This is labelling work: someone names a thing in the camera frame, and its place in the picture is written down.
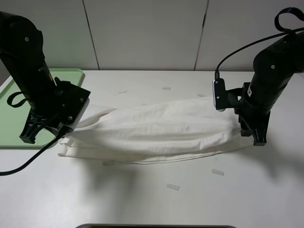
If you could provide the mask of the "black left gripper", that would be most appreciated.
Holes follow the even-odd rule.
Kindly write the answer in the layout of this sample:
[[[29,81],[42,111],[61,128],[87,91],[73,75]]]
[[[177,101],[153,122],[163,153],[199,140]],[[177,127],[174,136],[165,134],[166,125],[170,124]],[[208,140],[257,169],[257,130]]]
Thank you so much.
[[[27,121],[20,134],[20,139],[24,143],[35,143],[37,134],[45,128],[55,137],[61,134],[59,125],[60,114],[65,103],[81,95],[90,96],[91,92],[83,89],[69,81],[54,78],[55,88],[45,95],[38,95],[38,100],[34,102],[34,107],[30,109]]]

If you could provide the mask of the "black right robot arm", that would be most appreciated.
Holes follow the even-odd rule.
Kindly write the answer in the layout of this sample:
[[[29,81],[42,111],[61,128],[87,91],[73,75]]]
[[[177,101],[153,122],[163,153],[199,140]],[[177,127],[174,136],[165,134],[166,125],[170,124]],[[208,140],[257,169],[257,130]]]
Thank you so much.
[[[295,73],[304,71],[304,34],[290,34],[258,53],[254,75],[242,88],[215,93],[216,109],[233,108],[241,135],[253,136],[254,146],[266,144],[270,110]]]

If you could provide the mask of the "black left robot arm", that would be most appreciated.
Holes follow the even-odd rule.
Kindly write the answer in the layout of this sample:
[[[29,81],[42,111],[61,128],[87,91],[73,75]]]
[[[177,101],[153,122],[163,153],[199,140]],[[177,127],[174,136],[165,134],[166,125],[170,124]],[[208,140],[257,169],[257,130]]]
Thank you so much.
[[[34,144],[46,129],[58,139],[72,132],[83,115],[90,92],[52,77],[43,53],[43,35],[27,18],[0,13],[0,58],[20,89],[7,99],[13,108],[29,103],[20,139]]]

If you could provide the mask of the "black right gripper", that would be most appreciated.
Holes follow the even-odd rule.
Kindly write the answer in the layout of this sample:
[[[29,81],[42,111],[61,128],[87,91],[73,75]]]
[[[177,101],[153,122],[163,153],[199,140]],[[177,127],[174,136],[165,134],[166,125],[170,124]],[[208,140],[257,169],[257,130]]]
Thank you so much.
[[[244,83],[242,88],[226,91],[229,107],[242,117],[241,136],[253,136],[254,146],[267,143],[271,110],[271,88],[268,83]]]

